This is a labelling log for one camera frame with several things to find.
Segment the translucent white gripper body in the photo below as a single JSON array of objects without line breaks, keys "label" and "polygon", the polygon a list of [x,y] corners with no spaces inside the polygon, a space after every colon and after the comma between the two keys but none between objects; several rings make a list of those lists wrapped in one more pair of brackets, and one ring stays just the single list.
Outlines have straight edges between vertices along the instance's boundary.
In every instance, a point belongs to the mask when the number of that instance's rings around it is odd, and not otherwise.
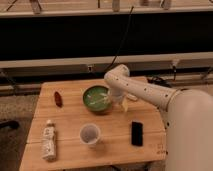
[{"label": "translucent white gripper body", "polygon": [[125,97],[125,93],[123,91],[112,90],[110,92],[111,100],[121,106],[124,112],[128,111],[128,103]]}]

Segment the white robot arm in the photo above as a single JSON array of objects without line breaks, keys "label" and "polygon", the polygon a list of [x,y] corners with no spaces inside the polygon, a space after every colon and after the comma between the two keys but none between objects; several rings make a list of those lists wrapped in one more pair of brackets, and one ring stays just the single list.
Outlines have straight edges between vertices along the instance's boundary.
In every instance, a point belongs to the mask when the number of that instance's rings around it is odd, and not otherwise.
[{"label": "white robot arm", "polygon": [[126,65],[104,75],[115,102],[125,92],[167,113],[165,171],[213,171],[213,96],[134,80]]}]

